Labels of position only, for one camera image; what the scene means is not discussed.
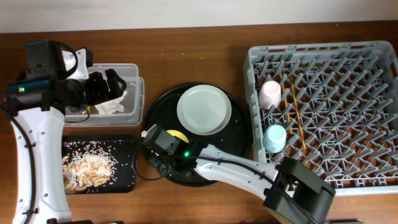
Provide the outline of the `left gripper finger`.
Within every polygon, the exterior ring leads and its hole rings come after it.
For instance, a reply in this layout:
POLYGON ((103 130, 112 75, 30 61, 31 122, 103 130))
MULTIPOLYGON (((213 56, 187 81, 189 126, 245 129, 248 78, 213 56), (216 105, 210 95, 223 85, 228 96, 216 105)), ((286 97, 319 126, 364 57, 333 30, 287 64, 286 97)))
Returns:
POLYGON ((109 91, 106 93, 106 100, 110 101, 121 97, 125 89, 126 89, 125 86, 119 86, 119 85, 110 86, 109 91))
POLYGON ((105 70, 106 82, 110 90, 125 90, 127 83, 118 75, 118 73, 110 68, 105 70))

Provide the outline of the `white napkin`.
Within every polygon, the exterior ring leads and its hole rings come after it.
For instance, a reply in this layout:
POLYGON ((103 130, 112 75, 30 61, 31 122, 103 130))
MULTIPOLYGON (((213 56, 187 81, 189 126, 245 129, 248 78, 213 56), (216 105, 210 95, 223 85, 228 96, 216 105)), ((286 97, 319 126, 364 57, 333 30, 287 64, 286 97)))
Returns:
POLYGON ((121 102, 126 95, 127 91, 125 90, 119 98, 95 105, 95 108, 98 110, 99 114, 114 114, 115 112, 123 113, 124 106, 121 102))

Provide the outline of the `yellow bowl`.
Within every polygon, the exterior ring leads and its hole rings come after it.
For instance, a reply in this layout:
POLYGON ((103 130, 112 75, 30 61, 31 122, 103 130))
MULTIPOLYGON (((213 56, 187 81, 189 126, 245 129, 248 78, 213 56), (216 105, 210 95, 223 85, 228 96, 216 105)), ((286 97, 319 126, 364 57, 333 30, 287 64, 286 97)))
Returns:
POLYGON ((184 133, 181 133, 180 131, 177 130, 167 130, 167 132, 169 134, 171 134, 172 136, 181 139, 182 141, 184 141, 185 143, 189 143, 188 138, 186 137, 186 135, 184 135, 184 133))

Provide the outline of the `food scraps and rice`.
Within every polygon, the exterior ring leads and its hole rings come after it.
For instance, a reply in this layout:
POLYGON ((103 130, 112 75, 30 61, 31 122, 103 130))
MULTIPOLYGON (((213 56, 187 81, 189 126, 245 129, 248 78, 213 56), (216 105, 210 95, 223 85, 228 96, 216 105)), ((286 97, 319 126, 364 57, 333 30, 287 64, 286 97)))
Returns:
POLYGON ((99 192, 114 185, 118 160, 114 147, 99 141, 72 141, 62 144, 63 184, 67 194, 99 192))

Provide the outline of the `blue cup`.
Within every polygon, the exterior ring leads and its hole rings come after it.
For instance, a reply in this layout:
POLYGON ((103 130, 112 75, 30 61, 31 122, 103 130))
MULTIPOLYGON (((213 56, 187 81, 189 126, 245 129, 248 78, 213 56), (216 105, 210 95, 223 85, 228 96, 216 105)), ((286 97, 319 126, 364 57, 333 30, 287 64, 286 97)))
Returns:
POLYGON ((263 146, 270 153, 282 151, 286 144, 287 132, 279 124, 270 125, 264 132, 263 146))

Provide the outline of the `pink cup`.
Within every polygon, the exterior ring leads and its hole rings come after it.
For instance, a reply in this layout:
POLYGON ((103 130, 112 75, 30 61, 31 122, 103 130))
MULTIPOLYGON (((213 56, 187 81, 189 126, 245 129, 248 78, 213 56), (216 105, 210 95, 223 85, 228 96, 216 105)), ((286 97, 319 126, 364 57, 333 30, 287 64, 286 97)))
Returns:
POLYGON ((281 100, 280 84, 274 80, 266 81, 259 92, 258 102, 261 108, 268 110, 271 106, 278 107, 281 100))

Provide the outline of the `wooden chopstick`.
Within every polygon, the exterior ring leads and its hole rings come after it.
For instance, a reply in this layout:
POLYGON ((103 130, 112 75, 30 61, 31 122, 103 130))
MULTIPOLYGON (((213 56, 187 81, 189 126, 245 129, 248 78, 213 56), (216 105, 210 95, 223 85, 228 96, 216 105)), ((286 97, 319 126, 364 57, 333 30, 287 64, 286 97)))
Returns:
POLYGON ((298 128, 299 128, 300 137, 301 137, 301 140, 302 140, 302 147, 303 147, 304 150, 307 150, 307 145, 305 143, 305 138, 304 138, 304 132, 303 132, 303 129, 302 129, 301 117, 300 117, 300 113, 299 113, 299 104, 297 102, 296 95, 295 95, 294 84, 291 83, 290 86, 291 86, 292 96, 293 96, 293 100, 294 100, 294 106, 295 106, 295 113, 296 113, 297 122, 298 122, 298 128))
MULTIPOLYGON (((279 75, 280 75, 280 80, 282 81, 282 79, 283 79, 283 74, 282 74, 282 72, 280 72, 279 75)), ((282 92, 285 93, 285 85, 284 85, 283 82, 282 82, 282 92)), ((286 98, 284 99, 284 105, 285 105, 285 108, 288 107, 288 102, 287 102, 287 99, 286 99, 286 98)), ((287 121, 290 122, 290 114, 289 114, 289 112, 287 113, 287 121)), ((290 133, 290 134, 293 133, 292 128, 289 128, 289 133, 290 133)))

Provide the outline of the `gold foil wrapper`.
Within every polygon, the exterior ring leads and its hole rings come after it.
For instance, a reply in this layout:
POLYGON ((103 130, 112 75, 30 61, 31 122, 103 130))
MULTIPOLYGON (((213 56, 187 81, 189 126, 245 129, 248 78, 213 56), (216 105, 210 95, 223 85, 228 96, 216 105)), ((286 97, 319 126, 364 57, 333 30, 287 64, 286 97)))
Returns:
POLYGON ((92 111, 93 111, 92 106, 83 106, 81 113, 86 115, 91 115, 92 111))

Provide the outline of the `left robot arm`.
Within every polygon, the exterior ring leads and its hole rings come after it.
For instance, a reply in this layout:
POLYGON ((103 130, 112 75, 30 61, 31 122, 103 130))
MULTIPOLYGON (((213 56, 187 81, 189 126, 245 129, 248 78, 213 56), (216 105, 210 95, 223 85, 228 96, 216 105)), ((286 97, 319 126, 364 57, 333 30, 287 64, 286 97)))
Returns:
POLYGON ((25 45, 28 69, 7 86, 1 110, 17 146, 14 223, 71 223, 62 174, 65 110, 80 111, 123 95, 127 84, 112 68, 88 73, 93 53, 54 40, 25 45))

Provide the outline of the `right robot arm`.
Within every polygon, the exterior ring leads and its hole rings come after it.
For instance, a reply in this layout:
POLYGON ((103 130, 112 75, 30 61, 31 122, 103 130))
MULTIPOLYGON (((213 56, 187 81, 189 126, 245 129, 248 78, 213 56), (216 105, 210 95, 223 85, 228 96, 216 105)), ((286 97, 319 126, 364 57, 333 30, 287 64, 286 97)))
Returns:
POLYGON ((161 174, 175 171, 245 190, 262 199, 280 223, 328 223, 335 189, 293 158, 280 164, 257 162, 201 140, 184 142, 156 124, 141 136, 144 149, 165 164, 161 174))

